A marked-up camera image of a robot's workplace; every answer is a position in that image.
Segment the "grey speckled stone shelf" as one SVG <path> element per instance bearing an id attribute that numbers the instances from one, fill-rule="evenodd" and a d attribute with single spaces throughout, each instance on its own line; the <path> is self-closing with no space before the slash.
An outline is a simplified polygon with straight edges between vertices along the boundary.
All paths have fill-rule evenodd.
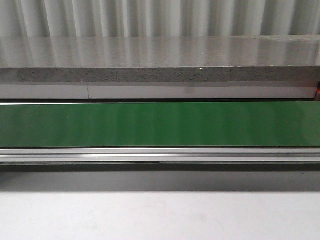
<path id="1" fill-rule="evenodd" d="M 3 37 L 2 82 L 317 82 L 320 38 Z"/>

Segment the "white pleated curtain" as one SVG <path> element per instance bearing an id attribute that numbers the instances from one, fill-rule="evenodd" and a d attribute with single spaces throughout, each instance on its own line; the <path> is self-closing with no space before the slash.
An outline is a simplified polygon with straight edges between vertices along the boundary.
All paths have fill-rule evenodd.
<path id="1" fill-rule="evenodd" d="M 2 37 L 317 35 L 317 0 L 3 0 Z"/>

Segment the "aluminium conveyor front rail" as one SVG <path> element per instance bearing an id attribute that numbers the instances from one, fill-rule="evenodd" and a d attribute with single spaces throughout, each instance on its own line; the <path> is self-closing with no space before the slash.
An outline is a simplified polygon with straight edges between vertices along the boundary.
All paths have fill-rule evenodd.
<path id="1" fill-rule="evenodd" d="M 317 164 L 318 147 L 2 148 L 2 164 Z"/>

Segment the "orange object at right edge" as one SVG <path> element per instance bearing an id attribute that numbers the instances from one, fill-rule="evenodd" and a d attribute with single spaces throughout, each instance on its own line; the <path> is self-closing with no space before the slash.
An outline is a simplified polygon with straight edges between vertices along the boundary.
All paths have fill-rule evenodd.
<path id="1" fill-rule="evenodd" d="M 315 95 L 315 98 L 314 98 L 315 101 L 320 101 L 320 83 L 318 83 L 318 86 L 317 86 L 317 90 L 316 90 L 316 95 Z"/>

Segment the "green conveyor belt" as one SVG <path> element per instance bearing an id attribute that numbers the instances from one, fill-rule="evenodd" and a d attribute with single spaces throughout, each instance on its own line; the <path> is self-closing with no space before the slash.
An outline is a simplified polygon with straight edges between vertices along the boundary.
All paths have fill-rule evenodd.
<path id="1" fill-rule="evenodd" d="M 318 147 L 317 101 L 3 105 L 3 148 Z"/>

